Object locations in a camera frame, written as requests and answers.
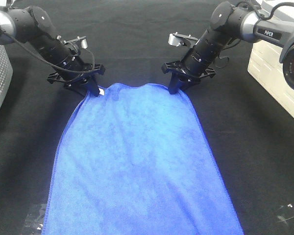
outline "microfiber towel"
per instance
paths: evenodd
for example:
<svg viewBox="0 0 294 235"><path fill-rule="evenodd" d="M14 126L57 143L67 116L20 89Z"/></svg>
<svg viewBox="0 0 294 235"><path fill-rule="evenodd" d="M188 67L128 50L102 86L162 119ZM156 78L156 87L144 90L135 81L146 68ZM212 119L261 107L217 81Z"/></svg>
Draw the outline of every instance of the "microfiber towel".
<svg viewBox="0 0 294 235"><path fill-rule="evenodd" d="M78 105L54 160L43 235L242 235L189 98L114 84Z"/></svg>

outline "black fabric surface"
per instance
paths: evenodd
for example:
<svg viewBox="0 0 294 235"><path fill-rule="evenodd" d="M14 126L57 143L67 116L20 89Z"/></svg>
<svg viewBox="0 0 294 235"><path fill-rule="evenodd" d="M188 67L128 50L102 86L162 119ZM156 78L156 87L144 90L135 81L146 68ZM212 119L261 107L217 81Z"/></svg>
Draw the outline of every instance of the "black fabric surface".
<svg viewBox="0 0 294 235"><path fill-rule="evenodd" d="M220 2L24 0L16 6L46 10L65 40L87 36L96 63L106 67L97 76L100 86L167 86L170 75L162 73L162 64L186 52L168 45L169 33L200 37ZM224 52L229 65L186 94L245 234L286 234L272 211L289 203L294 209L294 119L248 74L251 47L242 42ZM51 67L16 44L6 49L14 73L0 110L0 235L18 235L30 205L47 201L57 144L81 97L50 85ZM85 52L83 58L91 61Z"/></svg>

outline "blue towel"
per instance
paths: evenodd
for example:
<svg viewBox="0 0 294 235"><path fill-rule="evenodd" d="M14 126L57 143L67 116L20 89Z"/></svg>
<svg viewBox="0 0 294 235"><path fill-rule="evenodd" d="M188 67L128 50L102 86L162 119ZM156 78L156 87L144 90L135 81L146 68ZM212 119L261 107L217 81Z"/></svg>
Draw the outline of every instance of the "blue towel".
<svg viewBox="0 0 294 235"><path fill-rule="evenodd" d="M242 235L188 97L105 92L87 94L62 135L43 235Z"/></svg>

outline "robotic arm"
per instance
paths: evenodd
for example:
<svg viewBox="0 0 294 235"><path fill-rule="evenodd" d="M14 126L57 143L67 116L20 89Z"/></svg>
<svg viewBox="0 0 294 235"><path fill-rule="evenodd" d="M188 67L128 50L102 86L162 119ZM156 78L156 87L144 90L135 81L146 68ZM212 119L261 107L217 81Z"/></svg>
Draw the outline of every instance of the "robotic arm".
<svg viewBox="0 0 294 235"><path fill-rule="evenodd" d="M235 39L250 43L265 40L282 47L280 63L283 63L287 83L294 89L294 23L271 19L274 11L283 5L294 6L294 3L278 4L270 16L265 17L266 12L259 11L249 2L234 6L225 1L216 7L210 26L199 40L190 35L170 34L170 45L188 46L190 49L180 61L162 66L164 73L172 73L169 92L174 94L179 88L185 90L198 84L203 77L213 77L216 73L209 65Z"/></svg>
<svg viewBox="0 0 294 235"><path fill-rule="evenodd" d="M7 6L0 6L0 45L29 42L56 70L48 77L50 83L64 83L65 89L73 91L85 88L98 96L95 73L104 74L105 68L95 65L94 57L92 65L79 57L80 48L87 48L86 37L63 41L43 9L37 6L11 8L8 2Z"/></svg>

